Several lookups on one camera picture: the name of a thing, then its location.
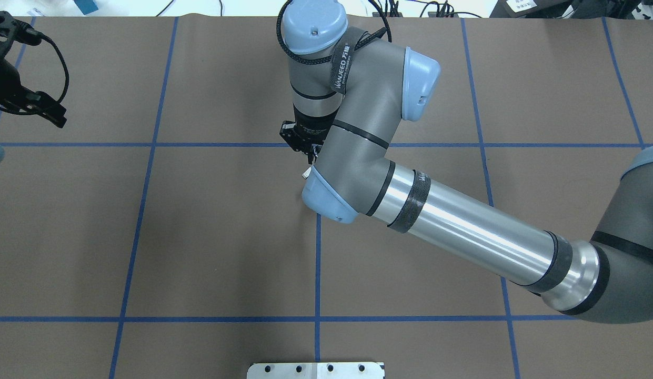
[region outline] black velcro strap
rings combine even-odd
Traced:
[[[331,83],[331,89],[337,93],[345,94],[347,77],[350,75],[352,60],[355,57],[355,46],[366,33],[367,31],[364,29],[348,28],[331,52],[331,80],[329,83]]]
[[[533,293],[542,293],[555,288],[565,279],[572,264],[572,245],[566,239],[558,237],[550,231],[546,232],[553,238],[553,258],[546,273],[538,281],[522,286]]]
[[[410,188],[410,192],[408,192],[408,198],[403,207],[401,207],[401,211],[396,216],[396,219],[387,225],[399,233],[406,233],[413,227],[429,196],[431,179],[425,173],[417,170],[413,171],[415,172],[415,177],[413,178],[413,186]]]
[[[382,188],[380,189],[380,192],[377,194],[377,198],[375,199],[372,207],[370,207],[369,211],[366,213],[367,216],[372,216],[375,211],[377,211],[377,207],[380,206],[380,203],[382,203],[382,198],[385,197],[385,194],[387,194],[387,188],[389,188],[389,183],[391,183],[391,178],[394,177],[394,169],[396,168],[396,163],[394,161],[389,161],[389,169],[387,170],[387,177],[385,177],[385,181],[382,183]]]
[[[653,249],[649,249],[639,243],[631,242],[603,231],[596,231],[593,233],[593,237],[591,237],[590,240],[614,247],[616,250],[620,250],[653,264]]]
[[[576,316],[577,314],[582,314],[583,312],[590,310],[594,307],[594,305],[598,304],[598,301],[607,289],[607,285],[609,283],[609,274],[611,273],[609,259],[607,254],[605,254],[605,250],[602,250],[600,247],[595,245],[593,245],[593,247],[595,247],[595,251],[598,253],[598,263],[600,264],[598,271],[598,280],[595,282],[593,290],[590,291],[588,297],[583,300],[581,304],[570,310],[560,311],[562,314],[566,314],[567,316]]]
[[[346,122],[341,122],[341,120],[333,120],[333,126],[337,126],[340,127],[340,129],[346,130],[350,133],[357,134],[357,136],[359,137],[364,137],[365,139],[371,141],[372,143],[379,145],[383,149],[389,148],[389,142],[385,141],[381,137],[375,136],[374,134],[370,134],[364,129],[359,129],[354,125],[350,125]]]

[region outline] white plate with holes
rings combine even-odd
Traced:
[[[384,379],[380,362],[254,364],[247,379]]]

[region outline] metal tube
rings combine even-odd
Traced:
[[[394,221],[391,215],[400,213],[412,178],[411,170],[396,166],[374,217]],[[519,285],[538,281],[555,251],[547,232],[435,181],[408,232]]]

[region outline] white label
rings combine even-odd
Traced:
[[[506,3],[516,13],[536,7],[534,0],[506,0]]]

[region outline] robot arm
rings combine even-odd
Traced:
[[[508,278],[563,314],[606,323],[653,319],[653,148],[622,178],[591,242],[569,242],[384,158],[400,120],[422,115],[438,63],[384,41],[346,57],[338,49],[345,10],[331,0],[289,1],[279,22],[280,44],[300,57],[289,60],[296,123],[285,122],[280,134],[310,163],[318,156],[303,190],[307,206],[341,223],[358,213],[378,218]],[[350,69],[345,96],[336,91],[343,67]]]
[[[41,91],[33,92],[21,84],[20,74],[5,59],[15,41],[30,46],[47,41],[53,46],[65,73],[64,90],[58,100]],[[55,43],[42,32],[35,31],[30,24],[13,19],[8,12],[0,12],[0,111],[12,115],[39,115],[62,128],[67,119],[64,117],[66,109],[61,103],[66,96],[68,84],[69,73]],[[0,146],[0,162],[3,158],[4,151]]]

